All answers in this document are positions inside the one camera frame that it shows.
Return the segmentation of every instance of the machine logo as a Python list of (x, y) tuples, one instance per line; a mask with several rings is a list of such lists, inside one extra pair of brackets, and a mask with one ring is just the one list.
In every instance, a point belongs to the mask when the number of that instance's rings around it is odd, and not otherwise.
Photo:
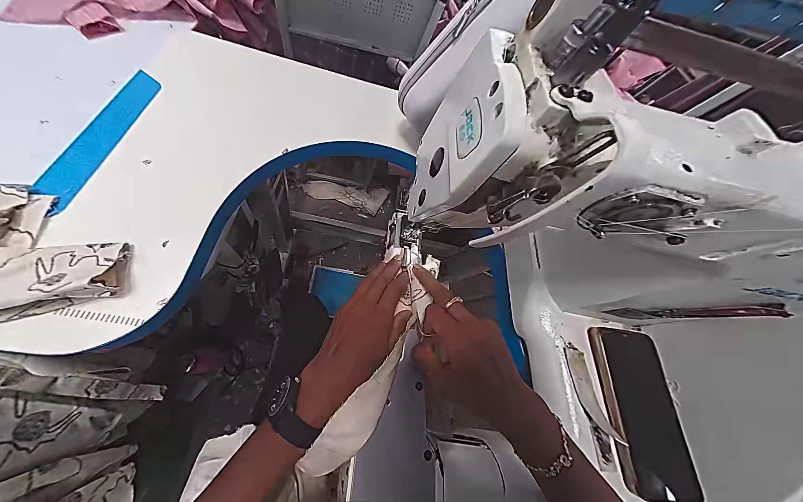
[(474, 97), (473, 102), (463, 109), (457, 123), (458, 158), (462, 159), (475, 150), (481, 138), (482, 110), (479, 108), (479, 99)]

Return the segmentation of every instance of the cloth pile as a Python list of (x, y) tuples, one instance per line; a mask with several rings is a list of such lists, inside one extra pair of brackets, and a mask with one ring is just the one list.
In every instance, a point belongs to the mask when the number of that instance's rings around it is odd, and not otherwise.
[(131, 382), (152, 359), (145, 348), (0, 354), (0, 502), (131, 502), (138, 447), (109, 446), (163, 398), (162, 386)]
[[(0, 185), (0, 323), (116, 295), (124, 242), (36, 247), (51, 196)], [(165, 388), (134, 382), (149, 348), (0, 353), (0, 502), (131, 502), (137, 447), (112, 447)]]
[[(245, 9), (247, 24), (236, 8)], [(262, 42), (268, 36), (265, 24), (256, 19), (270, 7), (267, 0), (12, 0), (0, 14), (0, 20), (34, 24), (68, 23), (87, 39), (96, 39), (123, 28), (117, 19), (185, 20), (204, 18), (218, 25), (246, 33), (247, 25), (254, 39)]]
[(125, 242), (34, 247), (53, 200), (0, 185), (0, 323), (111, 297), (125, 284)]

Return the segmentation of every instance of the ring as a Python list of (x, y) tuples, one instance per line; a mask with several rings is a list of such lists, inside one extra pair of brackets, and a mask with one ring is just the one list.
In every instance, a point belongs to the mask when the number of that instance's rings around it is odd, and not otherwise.
[(448, 300), (448, 303), (445, 304), (445, 310), (448, 310), (448, 307), (452, 306), (453, 304), (462, 304), (463, 299), (461, 297), (454, 297)]

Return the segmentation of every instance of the blue tape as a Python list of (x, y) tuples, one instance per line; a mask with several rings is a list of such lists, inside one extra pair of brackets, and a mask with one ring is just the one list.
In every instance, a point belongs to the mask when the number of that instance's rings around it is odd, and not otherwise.
[(39, 176), (29, 188), (30, 193), (58, 197), (49, 216), (67, 207), (107, 155), (116, 148), (153, 97), (157, 96), (160, 88), (160, 82), (147, 73), (136, 73), (98, 113), (95, 120)]

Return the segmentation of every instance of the pink fabric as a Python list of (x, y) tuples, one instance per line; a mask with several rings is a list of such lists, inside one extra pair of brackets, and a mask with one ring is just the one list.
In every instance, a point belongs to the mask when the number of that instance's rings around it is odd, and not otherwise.
[[(266, 1), (241, 0), (254, 14), (264, 12)], [(94, 39), (122, 31), (117, 19), (194, 20), (193, 13), (216, 20), (225, 28), (246, 32), (230, 0), (12, 0), (0, 14), (0, 20), (37, 24), (67, 22), (87, 39)], [(267, 35), (264, 25), (253, 23), (253, 28), (254, 35), (260, 39)]]
[(105, 6), (96, 2), (83, 4), (67, 12), (64, 14), (64, 20), (89, 40), (123, 30), (117, 19), (107, 12)]
[(606, 73), (616, 87), (620, 90), (628, 90), (640, 85), (643, 79), (659, 73), (665, 68), (667, 65), (657, 57), (625, 50), (606, 67)]

